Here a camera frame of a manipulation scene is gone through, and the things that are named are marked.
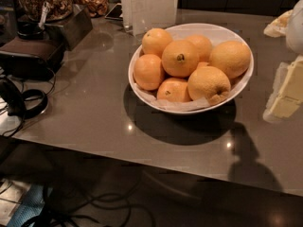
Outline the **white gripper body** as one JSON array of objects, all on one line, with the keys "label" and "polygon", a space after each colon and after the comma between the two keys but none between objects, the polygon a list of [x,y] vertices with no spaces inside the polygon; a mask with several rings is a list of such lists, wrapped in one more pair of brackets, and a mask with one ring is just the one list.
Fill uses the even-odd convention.
[{"label": "white gripper body", "polygon": [[303,0],[293,9],[286,27],[286,44],[297,54],[303,54]]}]

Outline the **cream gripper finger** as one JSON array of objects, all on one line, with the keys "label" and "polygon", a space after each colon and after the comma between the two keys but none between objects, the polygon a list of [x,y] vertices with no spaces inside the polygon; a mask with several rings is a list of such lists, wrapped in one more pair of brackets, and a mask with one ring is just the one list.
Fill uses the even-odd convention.
[{"label": "cream gripper finger", "polygon": [[276,70],[273,92],[269,96],[263,119],[278,123],[290,118],[303,104],[303,56],[292,63],[282,62]]},{"label": "cream gripper finger", "polygon": [[292,13],[291,9],[282,13],[264,28],[263,33],[272,38],[285,37]]}]

